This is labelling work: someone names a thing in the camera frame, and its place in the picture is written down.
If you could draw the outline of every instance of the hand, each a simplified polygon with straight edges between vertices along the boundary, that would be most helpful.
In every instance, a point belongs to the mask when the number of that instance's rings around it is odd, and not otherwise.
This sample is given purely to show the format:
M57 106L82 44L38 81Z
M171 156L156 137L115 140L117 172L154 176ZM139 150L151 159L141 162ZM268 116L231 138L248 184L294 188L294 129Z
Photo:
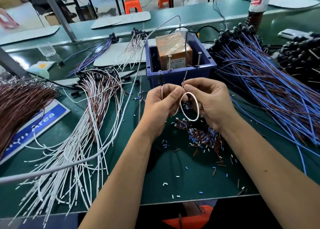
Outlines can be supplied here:
M161 97L161 86L148 92L140 124L147 129L152 139L162 133L168 116L175 114L184 93L185 91L181 86L173 84L162 86L163 99ZM188 97L184 96L183 100L187 101Z
M184 89L197 98L200 114L214 130L221 132L225 125L231 125L234 118L239 117L224 83L207 78L195 78L186 80ZM196 110L193 98L190 101Z

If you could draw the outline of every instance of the blue plastic box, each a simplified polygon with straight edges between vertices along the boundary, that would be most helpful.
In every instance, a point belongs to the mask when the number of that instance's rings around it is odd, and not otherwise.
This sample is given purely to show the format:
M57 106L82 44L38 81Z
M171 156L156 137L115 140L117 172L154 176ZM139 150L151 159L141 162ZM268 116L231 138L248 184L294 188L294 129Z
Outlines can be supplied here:
M172 69L172 70L165 70L162 71L162 80L163 84L171 83L175 85L181 85L184 76L186 74L186 71L188 71L186 75L187 79L192 78L198 78L198 77L209 77L210 71L213 68L216 68L217 64L212 59L208 51L203 47L202 43L199 41L199 39L196 37L194 33L188 32L187 36L187 43L192 49L192 59L193 63L198 63L198 52L202 52L200 57L200 64L199 67L197 65L195 66L189 66L185 68L180 69ZM149 47L148 42L145 45L146 49L146 65L147 65L147 79L150 82L150 87L154 88L159 85L160 79L159 79L159 73L153 72L153 63L152 63L152 56L156 54L158 56L158 50L157 46L151 46Z

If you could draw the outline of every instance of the clear plastic cup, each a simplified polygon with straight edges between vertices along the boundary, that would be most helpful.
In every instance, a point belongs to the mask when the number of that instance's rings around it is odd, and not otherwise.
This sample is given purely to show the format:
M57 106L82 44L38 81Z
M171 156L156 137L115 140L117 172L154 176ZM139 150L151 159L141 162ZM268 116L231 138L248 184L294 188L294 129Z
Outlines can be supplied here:
M51 46L49 42L46 42L43 45L38 45L37 48L45 57L52 57L56 54L56 50L53 48L53 46Z

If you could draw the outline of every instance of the cola bottle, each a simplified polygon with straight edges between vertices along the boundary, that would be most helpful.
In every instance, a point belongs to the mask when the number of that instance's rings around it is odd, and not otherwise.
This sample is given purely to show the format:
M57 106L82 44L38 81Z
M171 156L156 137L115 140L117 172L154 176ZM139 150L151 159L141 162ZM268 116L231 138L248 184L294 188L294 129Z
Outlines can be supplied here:
M253 25L257 31L270 0L251 0L246 25Z

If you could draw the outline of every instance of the bundle of blue wires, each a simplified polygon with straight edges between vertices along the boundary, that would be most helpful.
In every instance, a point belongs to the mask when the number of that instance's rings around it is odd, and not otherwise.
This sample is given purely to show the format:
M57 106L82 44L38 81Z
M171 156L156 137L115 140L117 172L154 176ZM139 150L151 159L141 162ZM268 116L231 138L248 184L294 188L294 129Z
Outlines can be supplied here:
M91 48L94 48L87 56L86 58L76 64L76 67L70 71L67 76L72 76L74 75L75 73L81 71L82 69L86 68L86 67L89 67L98 57L100 57L105 51L107 51L111 44L114 44L114 43L117 43L119 41L119 37L118 36L115 36L114 33L110 34L109 37L103 41L100 41L98 43L94 43L92 44L90 47L86 48L86 49L83 49L73 55L71 55L70 57L66 58L64 61L74 57L75 55L79 54L79 53L83 53Z
M278 134L297 146L306 174L300 148L320 157L301 144L305 139L316 146L320 144L320 94L278 68L254 34L241 32L239 37L224 39L219 44L220 50L212 52L214 59L221 63L216 73L241 86L267 110L289 138ZM235 98L231 99L242 113L262 124L242 109Z

